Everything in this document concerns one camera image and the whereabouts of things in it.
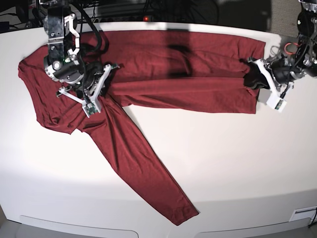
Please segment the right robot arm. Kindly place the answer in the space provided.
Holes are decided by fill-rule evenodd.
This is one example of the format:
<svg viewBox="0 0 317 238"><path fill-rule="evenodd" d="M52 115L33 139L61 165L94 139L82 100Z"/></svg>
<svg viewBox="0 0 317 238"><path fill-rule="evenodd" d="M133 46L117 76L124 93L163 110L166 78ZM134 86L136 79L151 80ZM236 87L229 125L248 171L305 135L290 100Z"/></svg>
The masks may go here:
<svg viewBox="0 0 317 238"><path fill-rule="evenodd" d="M101 112L98 96L105 82L118 64L102 64L100 61L88 63L84 56L99 53L102 38L91 18L75 0L41 0L39 4L47 9L44 29L48 35L48 54L44 58L46 75L54 82L66 83L58 89L56 96L64 95L81 104L87 117ZM82 22L77 19L74 6L82 20L86 20L96 36L97 44L91 46L80 42L81 32L77 30Z"/></svg>

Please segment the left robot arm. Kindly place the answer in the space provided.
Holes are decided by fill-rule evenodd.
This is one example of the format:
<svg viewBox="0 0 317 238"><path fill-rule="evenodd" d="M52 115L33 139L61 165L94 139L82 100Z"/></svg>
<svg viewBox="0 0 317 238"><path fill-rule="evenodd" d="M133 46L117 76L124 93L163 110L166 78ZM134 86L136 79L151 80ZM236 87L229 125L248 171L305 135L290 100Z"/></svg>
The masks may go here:
<svg viewBox="0 0 317 238"><path fill-rule="evenodd" d="M298 15L298 42L296 52L289 52L285 44L282 52L267 59L249 57L250 67L244 76L244 86L251 89L267 89L270 96L266 105L282 112L287 102L287 92L294 88L294 81L308 75L317 77L317 2L301 0L302 11Z"/></svg>

